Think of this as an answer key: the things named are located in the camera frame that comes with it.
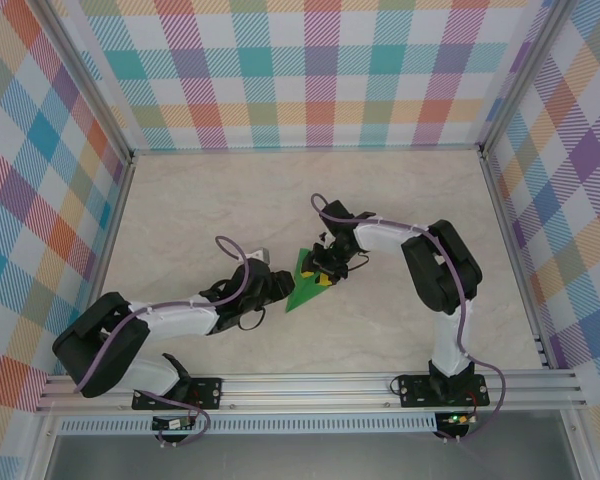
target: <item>green triangle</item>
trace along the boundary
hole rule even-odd
[[[302,262],[304,257],[308,255],[310,250],[306,248],[301,248],[298,253],[298,263],[296,264],[296,271],[293,276],[293,280],[296,284],[293,292],[287,298],[287,308],[286,312],[290,312],[296,307],[299,307],[305,302],[308,302],[316,295],[320,295],[329,287],[325,287],[323,285],[318,285],[316,283],[318,277],[320,276],[320,272],[316,272],[310,277],[303,278],[300,274],[300,270],[302,267]]]

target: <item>green triangular object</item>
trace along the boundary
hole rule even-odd
[[[301,248],[298,253],[298,263],[296,264],[296,271],[293,275],[293,280],[296,284],[293,292],[287,298],[287,308],[286,312],[290,312],[296,307],[299,307],[305,302],[308,302],[316,295],[320,295],[329,287],[325,287],[323,285],[318,285],[316,283],[317,278],[320,276],[320,272],[314,273],[310,277],[303,278],[300,274],[300,270],[302,267],[302,262],[304,257],[307,256],[310,250],[306,248]]]

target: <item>colorful plaid backdrop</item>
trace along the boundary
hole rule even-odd
[[[543,2],[54,3],[130,143],[173,150],[473,144]]]
[[[1,0],[0,479],[85,307],[122,168],[24,0]]]
[[[551,346],[584,382],[600,442],[600,0],[579,2],[492,153]]]

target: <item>perforated metal strip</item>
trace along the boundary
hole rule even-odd
[[[67,416],[58,435],[147,435],[147,415]],[[198,423],[193,432],[202,428]],[[212,415],[209,434],[395,433],[433,432],[433,413],[316,414],[316,415]]]

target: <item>marble floor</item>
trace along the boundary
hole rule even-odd
[[[469,347],[501,368],[538,368],[531,330],[473,151],[217,153],[143,156],[138,162],[104,291],[127,299],[188,297],[233,274],[214,244],[227,235],[266,247],[275,270],[324,226],[320,192],[353,213],[429,224],[451,221],[481,266]],[[192,373],[424,370],[434,331],[404,261],[383,253],[349,280],[284,313],[267,308],[256,330],[182,336],[145,347]],[[255,317],[244,317],[246,326]]]

